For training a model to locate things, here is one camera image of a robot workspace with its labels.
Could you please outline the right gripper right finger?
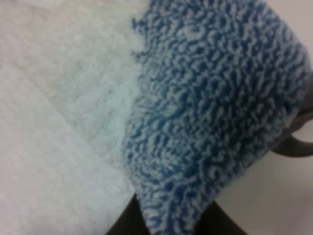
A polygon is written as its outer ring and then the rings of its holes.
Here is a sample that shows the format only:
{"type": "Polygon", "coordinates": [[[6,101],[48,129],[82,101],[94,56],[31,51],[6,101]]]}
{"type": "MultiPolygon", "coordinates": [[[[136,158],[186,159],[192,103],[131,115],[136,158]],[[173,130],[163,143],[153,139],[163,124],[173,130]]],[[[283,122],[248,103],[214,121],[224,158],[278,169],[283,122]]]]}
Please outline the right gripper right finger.
{"type": "Polygon", "coordinates": [[[210,204],[195,226],[196,235],[247,235],[218,205],[210,204]]]}

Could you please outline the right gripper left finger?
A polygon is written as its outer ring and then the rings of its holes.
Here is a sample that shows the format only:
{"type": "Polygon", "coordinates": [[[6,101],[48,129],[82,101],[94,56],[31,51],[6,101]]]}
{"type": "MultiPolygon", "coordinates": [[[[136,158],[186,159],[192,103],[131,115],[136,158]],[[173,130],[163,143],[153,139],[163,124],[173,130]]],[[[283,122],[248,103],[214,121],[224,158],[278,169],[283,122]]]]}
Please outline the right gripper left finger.
{"type": "Polygon", "coordinates": [[[107,235],[148,235],[139,202],[134,194],[117,221],[107,231],[107,235]]]}

